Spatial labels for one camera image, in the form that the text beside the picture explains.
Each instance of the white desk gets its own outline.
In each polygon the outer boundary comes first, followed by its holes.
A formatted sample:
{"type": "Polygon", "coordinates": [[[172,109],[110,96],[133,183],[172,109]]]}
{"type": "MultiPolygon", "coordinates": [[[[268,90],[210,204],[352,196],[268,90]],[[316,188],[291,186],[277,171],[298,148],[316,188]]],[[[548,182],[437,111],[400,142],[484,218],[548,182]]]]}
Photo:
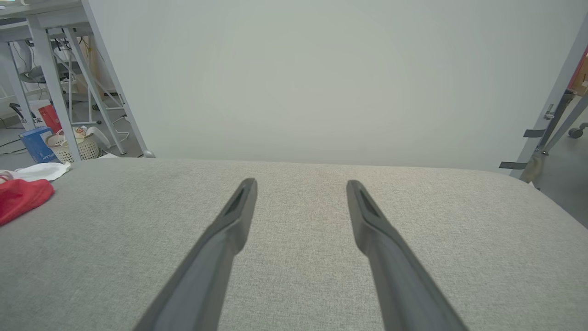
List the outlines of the white desk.
{"type": "MultiPolygon", "coordinates": [[[[106,126],[113,136],[119,152],[125,154],[126,151],[116,135],[116,131],[114,130],[112,121],[108,116],[107,109],[102,102],[102,98],[99,95],[92,73],[85,62],[79,44],[77,43],[78,36],[93,34],[91,24],[88,21],[82,2],[79,0],[57,0],[36,5],[19,6],[0,12],[0,17],[26,18],[26,22],[0,26],[0,62],[2,62],[2,65],[6,69],[11,85],[15,91],[16,98],[23,110],[22,113],[26,121],[24,124],[25,129],[33,129],[34,124],[30,113],[30,107],[19,79],[14,55],[12,54],[8,43],[20,40],[33,40],[38,54],[38,61],[43,70],[43,75],[45,76],[47,89],[53,100],[55,112],[57,113],[62,128],[64,129],[65,137],[69,141],[75,141],[74,131],[68,117],[50,41],[50,38],[66,38],[71,45],[72,53],[74,54],[83,75],[86,77],[86,81],[89,84],[89,90],[104,117],[106,126]]],[[[117,91],[121,93],[122,88],[116,79],[114,70],[111,69],[112,65],[109,66],[110,60],[100,41],[97,42],[96,47],[105,59],[107,69],[115,83],[117,91]]],[[[131,122],[131,126],[138,137],[139,144],[145,151],[145,144],[139,134],[139,130],[131,111],[126,103],[123,103],[123,107],[129,118],[129,122],[131,122]]],[[[75,161],[81,161],[77,145],[71,149],[71,153],[75,161]]]]}

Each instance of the perforated laundry basket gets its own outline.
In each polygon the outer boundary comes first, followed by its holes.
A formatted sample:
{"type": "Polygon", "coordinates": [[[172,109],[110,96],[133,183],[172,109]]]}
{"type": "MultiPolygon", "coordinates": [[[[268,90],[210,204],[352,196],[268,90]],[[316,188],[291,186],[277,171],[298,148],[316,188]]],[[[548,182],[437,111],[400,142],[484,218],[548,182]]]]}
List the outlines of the perforated laundry basket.
{"type": "MultiPolygon", "coordinates": [[[[61,146],[65,141],[65,134],[54,134],[47,137],[45,144],[55,153],[55,156],[61,163],[73,162],[72,153],[69,151],[69,146],[61,146]]],[[[100,155],[100,149],[96,143],[96,137],[93,133],[85,136],[83,141],[78,143],[79,154],[82,160],[89,160],[97,158],[100,155]]]]}

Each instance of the white wall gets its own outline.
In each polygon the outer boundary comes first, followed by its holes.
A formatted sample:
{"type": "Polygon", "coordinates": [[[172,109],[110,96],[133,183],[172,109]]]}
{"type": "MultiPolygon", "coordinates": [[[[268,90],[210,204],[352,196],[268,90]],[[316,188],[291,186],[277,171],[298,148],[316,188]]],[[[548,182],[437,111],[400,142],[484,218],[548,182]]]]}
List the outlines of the white wall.
{"type": "Polygon", "coordinates": [[[585,0],[90,0],[158,157],[499,170],[585,0]]]}

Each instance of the gray tape strip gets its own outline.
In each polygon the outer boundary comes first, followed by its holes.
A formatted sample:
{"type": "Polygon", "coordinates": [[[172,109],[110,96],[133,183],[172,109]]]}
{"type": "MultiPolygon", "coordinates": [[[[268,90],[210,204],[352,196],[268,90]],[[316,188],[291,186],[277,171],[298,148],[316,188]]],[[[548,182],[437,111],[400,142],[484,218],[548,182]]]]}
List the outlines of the gray tape strip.
{"type": "Polygon", "coordinates": [[[546,129],[543,130],[527,130],[524,132],[523,137],[527,138],[540,138],[545,133],[546,129]]]}
{"type": "Polygon", "coordinates": [[[527,163],[517,163],[517,162],[501,162],[500,167],[502,169],[515,169],[515,170],[523,170],[527,167],[527,163]]]}

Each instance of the caster wheel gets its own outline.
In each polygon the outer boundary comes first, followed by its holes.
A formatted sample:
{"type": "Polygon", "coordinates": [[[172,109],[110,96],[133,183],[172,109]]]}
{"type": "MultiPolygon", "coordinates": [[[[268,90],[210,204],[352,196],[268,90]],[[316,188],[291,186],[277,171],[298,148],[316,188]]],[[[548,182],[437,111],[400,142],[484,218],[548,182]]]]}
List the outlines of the caster wheel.
{"type": "Polygon", "coordinates": [[[567,134],[574,139],[578,139],[584,134],[584,132],[578,128],[571,128],[570,131],[567,132],[567,134]]]}

